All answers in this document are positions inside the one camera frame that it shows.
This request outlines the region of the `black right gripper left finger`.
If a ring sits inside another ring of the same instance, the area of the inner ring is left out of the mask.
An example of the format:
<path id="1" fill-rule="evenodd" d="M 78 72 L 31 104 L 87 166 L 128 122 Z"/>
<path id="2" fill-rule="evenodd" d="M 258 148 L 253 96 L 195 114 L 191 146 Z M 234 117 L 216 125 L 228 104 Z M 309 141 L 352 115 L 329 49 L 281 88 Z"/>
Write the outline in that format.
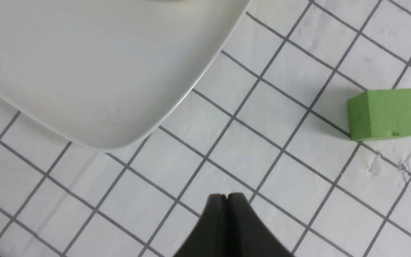
<path id="1" fill-rule="evenodd" d="M 227 198 L 211 194 L 204 210 L 176 257 L 223 257 L 227 235 Z"/>

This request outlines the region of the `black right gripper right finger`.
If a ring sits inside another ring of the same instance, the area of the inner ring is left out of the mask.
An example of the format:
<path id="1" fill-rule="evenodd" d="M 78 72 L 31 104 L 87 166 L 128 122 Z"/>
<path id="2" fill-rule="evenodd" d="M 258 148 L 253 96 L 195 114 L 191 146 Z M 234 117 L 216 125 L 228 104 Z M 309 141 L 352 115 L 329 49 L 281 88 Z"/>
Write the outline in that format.
<path id="1" fill-rule="evenodd" d="M 227 197 L 228 257 L 292 257 L 252 209 L 243 193 Z"/>

